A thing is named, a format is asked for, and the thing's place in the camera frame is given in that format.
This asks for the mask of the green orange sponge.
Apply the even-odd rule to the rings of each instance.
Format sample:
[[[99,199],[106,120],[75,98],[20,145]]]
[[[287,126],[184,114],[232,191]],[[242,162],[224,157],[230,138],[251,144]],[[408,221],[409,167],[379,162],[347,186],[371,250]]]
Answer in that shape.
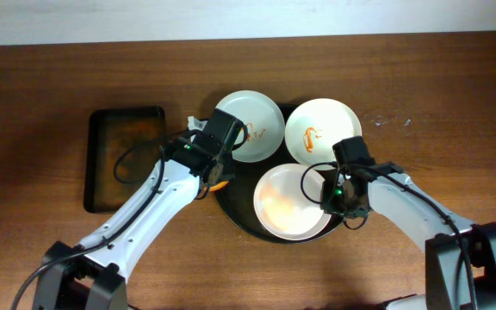
[[[214,186],[211,186],[211,187],[209,188],[209,191],[210,191],[210,192],[215,192],[215,191],[218,191],[218,190],[220,190],[220,189],[222,189],[222,188],[226,187],[228,184],[229,184],[229,182],[228,182],[228,181],[223,181],[223,182],[217,183],[217,184],[215,184]]]

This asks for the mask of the white plate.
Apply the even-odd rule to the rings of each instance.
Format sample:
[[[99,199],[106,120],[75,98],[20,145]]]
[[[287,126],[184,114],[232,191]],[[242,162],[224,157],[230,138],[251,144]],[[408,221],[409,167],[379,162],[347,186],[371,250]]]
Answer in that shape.
[[[318,98],[302,103],[289,116],[284,139],[293,159],[310,166],[336,161],[332,146],[362,134],[357,115],[347,105]]]
[[[247,128],[246,142],[232,152],[232,158],[255,163],[269,158],[281,145],[285,122],[277,104],[253,90],[233,92],[219,101],[217,109],[241,120]]]
[[[315,201],[325,179],[301,164],[281,164],[257,182],[253,207],[260,224],[280,240],[311,239],[325,230],[332,217]]]

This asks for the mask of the white plate bottom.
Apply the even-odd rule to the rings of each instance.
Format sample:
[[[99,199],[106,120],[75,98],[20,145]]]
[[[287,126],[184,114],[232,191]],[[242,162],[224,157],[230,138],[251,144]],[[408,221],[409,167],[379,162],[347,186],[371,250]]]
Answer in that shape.
[[[253,207],[260,224],[280,240],[311,239],[325,230],[332,217],[315,201],[325,179],[301,164],[281,164],[257,182]]]

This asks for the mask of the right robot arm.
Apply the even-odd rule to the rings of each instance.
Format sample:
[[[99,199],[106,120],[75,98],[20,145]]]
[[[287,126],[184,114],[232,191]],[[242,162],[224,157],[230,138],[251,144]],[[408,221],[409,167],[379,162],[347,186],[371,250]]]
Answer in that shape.
[[[332,146],[337,175],[321,208],[342,220],[375,212],[393,222],[425,254],[425,293],[382,309],[496,309],[496,222],[476,224],[421,190],[396,164],[377,164],[360,136]]]

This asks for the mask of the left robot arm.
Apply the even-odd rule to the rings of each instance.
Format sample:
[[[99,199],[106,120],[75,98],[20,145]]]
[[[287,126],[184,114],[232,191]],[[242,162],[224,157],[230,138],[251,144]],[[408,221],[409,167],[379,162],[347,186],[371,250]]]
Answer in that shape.
[[[234,177],[233,150],[244,123],[221,109],[160,150],[143,184],[75,246],[60,241],[29,277],[35,309],[128,309],[127,282],[168,222],[197,196]]]

